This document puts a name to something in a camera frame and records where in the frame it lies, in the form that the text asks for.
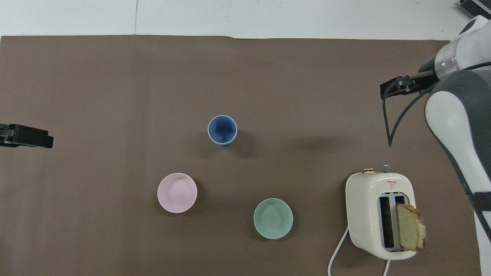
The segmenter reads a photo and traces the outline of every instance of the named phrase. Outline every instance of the brown table surface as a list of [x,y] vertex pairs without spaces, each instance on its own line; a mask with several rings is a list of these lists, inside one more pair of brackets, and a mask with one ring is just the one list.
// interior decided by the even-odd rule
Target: brown table surface
[[[346,222],[346,179],[389,163],[407,176],[427,249],[389,275],[479,275],[471,209],[424,119],[387,147],[379,84],[417,71],[443,41],[176,36],[2,37],[0,123],[50,131],[53,149],[0,148],[0,275],[326,275]],[[387,100],[391,124],[413,96]],[[213,144],[215,115],[239,127]],[[157,201],[183,172],[185,213]],[[277,197],[291,232],[252,222]],[[335,275],[382,275],[347,239]]]

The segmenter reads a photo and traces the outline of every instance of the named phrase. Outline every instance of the pink plate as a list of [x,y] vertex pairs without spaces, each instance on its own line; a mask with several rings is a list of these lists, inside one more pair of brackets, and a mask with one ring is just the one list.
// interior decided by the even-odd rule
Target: pink plate
[[197,196],[198,189],[194,180],[180,172],[166,176],[157,189],[160,205],[171,213],[187,211]]

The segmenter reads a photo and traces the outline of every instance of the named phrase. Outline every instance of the green plate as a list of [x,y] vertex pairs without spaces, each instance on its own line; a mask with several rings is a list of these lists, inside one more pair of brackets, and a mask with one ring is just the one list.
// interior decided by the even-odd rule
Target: green plate
[[292,209],[285,201],[278,198],[263,200],[254,211],[254,226],[265,238],[272,240],[282,238],[292,229]]

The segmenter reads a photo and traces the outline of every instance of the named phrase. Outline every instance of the toaster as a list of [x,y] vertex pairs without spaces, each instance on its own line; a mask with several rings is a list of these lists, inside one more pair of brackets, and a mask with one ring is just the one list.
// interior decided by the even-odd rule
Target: toaster
[[396,204],[416,208],[409,179],[372,168],[346,181],[346,213],[351,241],[385,260],[403,260],[416,254],[401,247]]

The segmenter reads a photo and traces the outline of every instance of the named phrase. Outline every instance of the toaster power cord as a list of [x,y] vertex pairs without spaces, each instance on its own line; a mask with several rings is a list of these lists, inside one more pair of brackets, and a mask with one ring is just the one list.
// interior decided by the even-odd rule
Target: toaster power cord
[[[337,253],[339,251],[339,248],[341,247],[341,245],[343,244],[344,240],[346,239],[346,235],[348,234],[348,232],[349,232],[349,227],[347,226],[346,227],[346,230],[344,231],[343,236],[339,240],[339,243],[338,243],[338,246],[336,247],[336,250],[334,250],[334,253],[332,254],[331,260],[329,261],[329,265],[327,266],[327,275],[328,276],[332,276],[331,275],[331,266],[332,266],[332,263],[333,263],[334,258],[336,257],[336,255],[337,255]],[[390,260],[387,260],[387,263],[385,264],[385,270],[383,271],[383,276],[387,276],[387,272],[389,271],[389,265],[390,265]]]

